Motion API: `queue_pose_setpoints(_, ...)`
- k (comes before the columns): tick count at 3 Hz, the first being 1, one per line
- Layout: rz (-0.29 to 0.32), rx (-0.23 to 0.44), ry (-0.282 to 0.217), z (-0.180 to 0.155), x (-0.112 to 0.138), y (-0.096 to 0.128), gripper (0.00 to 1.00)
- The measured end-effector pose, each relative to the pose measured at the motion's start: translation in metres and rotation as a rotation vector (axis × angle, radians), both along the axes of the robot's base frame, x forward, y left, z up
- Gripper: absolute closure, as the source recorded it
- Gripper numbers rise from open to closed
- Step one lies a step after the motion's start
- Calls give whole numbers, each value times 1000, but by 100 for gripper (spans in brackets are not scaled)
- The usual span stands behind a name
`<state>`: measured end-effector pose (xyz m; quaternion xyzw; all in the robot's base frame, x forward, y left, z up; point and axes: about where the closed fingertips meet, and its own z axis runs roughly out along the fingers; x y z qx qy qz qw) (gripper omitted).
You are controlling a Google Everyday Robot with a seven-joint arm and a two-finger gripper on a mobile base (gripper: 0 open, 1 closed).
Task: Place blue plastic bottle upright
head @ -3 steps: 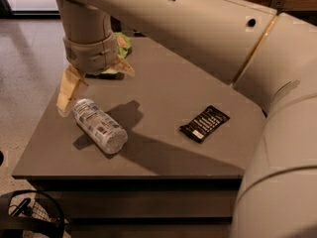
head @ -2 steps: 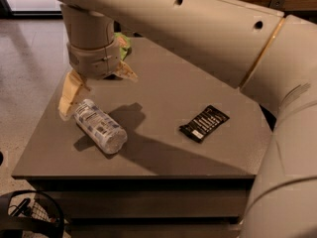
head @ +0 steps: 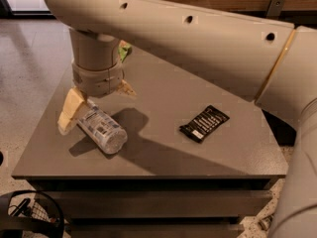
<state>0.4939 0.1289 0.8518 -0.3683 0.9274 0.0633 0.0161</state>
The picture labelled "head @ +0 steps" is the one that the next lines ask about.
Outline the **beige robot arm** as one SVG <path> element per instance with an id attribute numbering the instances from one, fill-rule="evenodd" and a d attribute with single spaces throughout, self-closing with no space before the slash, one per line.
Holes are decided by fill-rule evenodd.
<path id="1" fill-rule="evenodd" d="M 161 0 L 45 0 L 72 34 L 75 85 L 110 94 L 124 40 L 291 125 L 294 152 L 269 238 L 317 234 L 317 31 Z"/>

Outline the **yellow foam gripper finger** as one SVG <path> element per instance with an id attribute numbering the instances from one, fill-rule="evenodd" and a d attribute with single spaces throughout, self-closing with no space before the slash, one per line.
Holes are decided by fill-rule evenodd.
<path id="1" fill-rule="evenodd" d="M 77 87 L 72 87 L 66 95 L 57 125 L 61 135 L 67 135 L 77 121 L 88 111 L 87 97 Z"/>
<path id="2" fill-rule="evenodd" d="M 119 85 L 117 86 L 116 92 L 118 94 L 124 94 L 127 96 L 136 96 L 137 93 L 133 89 L 133 87 L 124 79 L 121 80 Z"/>

